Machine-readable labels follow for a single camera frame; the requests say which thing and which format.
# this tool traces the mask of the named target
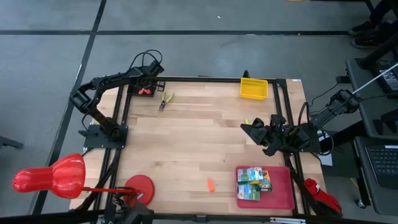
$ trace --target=pink tray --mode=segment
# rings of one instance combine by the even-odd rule
[[[235,168],[235,183],[238,193],[238,169],[256,166],[237,166]],[[268,170],[271,179],[272,191],[260,192],[260,201],[236,199],[239,208],[267,208],[267,209],[286,209],[294,208],[294,199],[290,172],[287,167],[262,166],[263,170]]]

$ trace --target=red desk lamp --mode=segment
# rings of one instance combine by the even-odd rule
[[[86,179],[86,166],[80,154],[70,154],[59,159],[50,167],[29,168],[19,171],[12,181],[14,190],[18,192],[32,192],[49,190],[58,197],[77,198],[82,191],[112,192],[137,194],[138,201],[148,205],[155,195],[154,183],[145,175],[135,175],[125,184],[127,189],[96,189],[84,187]]]

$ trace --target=wooden table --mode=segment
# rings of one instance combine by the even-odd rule
[[[297,122],[305,101],[300,80],[287,80],[294,121]],[[126,99],[126,90],[122,102]],[[116,186],[137,174],[150,177],[155,184],[155,197],[148,206],[155,213],[208,215],[286,215],[291,210],[241,209],[236,205],[234,169],[238,165],[284,166],[282,154],[268,157],[239,125],[248,119],[261,118],[269,123],[276,114],[272,85],[264,101],[249,100],[239,95],[239,83],[167,82],[174,99],[159,111],[161,92],[153,98],[132,97],[127,124],[129,133],[121,154]],[[279,90],[286,117],[282,90]],[[118,90],[107,91],[98,105],[111,116]],[[85,156],[86,186],[98,182],[104,149],[95,149]],[[323,190],[325,182],[319,160],[301,153],[305,178],[315,179]],[[216,185],[210,193],[207,178]],[[298,210],[302,213],[299,189],[295,186]],[[88,193],[72,200],[70,208],[82,203]],[[106,196],[101,199],[104,207]]]

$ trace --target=red round base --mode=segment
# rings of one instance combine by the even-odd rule
[[[155,196],[155,185],[152,180],[145,175],[135,175],[131,177],[125,187],[131,187],[135,190],[139,190],[138,201],[144,205],[148,205]],[[127,195],[123,197],[124,201],[127,201]],[[133,207],[136,204],[136,200],[130,201],[130,206]]]

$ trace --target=yellow plastic basket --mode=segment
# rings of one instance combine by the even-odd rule
[[[263,100],[268,97],[267,80],[241,78],[241,97]]]

